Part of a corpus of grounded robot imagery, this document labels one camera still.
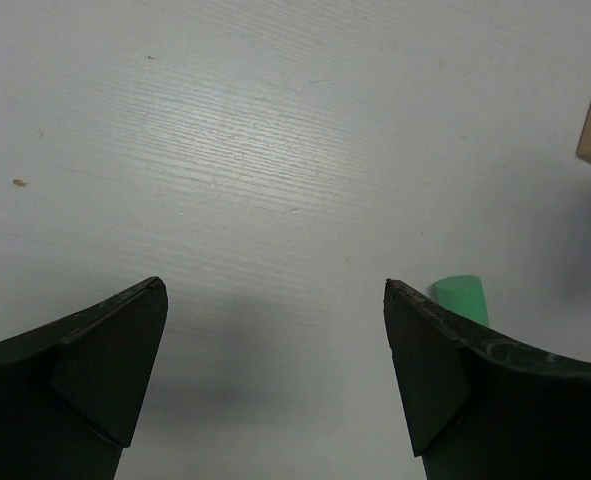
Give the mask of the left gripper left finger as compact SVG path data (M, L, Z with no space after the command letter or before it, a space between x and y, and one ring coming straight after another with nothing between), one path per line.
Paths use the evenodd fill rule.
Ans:
M168 312L145 279L0 341L0 479L112 479L129 448Z

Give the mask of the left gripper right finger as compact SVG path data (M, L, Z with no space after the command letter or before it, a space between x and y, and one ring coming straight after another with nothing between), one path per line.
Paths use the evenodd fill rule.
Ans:
M524 344L388 280L384 321L430 479L591 479L591 363Z

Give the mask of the green block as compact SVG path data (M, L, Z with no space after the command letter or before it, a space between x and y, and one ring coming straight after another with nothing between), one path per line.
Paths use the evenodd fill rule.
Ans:
M433 285L436 302L462 317L489 327L484 288L479 277L456 275L438 280Z

